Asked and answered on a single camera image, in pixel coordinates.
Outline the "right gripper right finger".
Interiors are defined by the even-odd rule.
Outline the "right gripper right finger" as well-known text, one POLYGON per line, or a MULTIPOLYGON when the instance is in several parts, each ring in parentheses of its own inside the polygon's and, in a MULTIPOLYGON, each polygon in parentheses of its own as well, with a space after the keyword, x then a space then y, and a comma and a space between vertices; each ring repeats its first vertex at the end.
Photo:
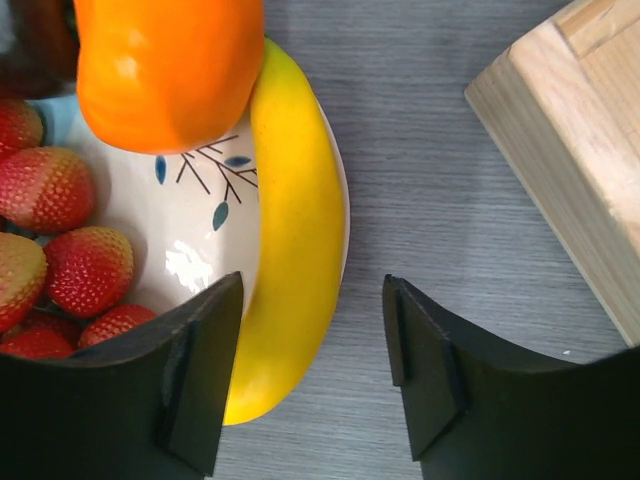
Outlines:
POLYGON ((587 364, 511 343, 383 282, 393 383, 426 479, 635 479, 639 351, 587 364))

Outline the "yellow banana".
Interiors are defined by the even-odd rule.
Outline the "yellow banana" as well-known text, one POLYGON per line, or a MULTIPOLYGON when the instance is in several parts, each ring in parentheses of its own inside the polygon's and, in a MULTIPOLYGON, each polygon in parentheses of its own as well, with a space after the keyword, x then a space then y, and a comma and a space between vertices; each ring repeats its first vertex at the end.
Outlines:
POLYGON ((226 426, 266 414, 307 372, 336 309, 347 236, 333 136, 306 75, 271 39, 249 117, 260 254, 238 337, 226 426))

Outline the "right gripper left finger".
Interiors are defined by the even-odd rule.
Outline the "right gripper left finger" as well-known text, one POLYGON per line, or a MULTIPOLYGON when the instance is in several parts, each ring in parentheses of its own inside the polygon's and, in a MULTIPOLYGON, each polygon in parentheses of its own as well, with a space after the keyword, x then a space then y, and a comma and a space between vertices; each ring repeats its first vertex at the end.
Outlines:
POLYGON ((239 273, 67 359, 1 359, 5 479, 212 475, 243 311, 239 273))

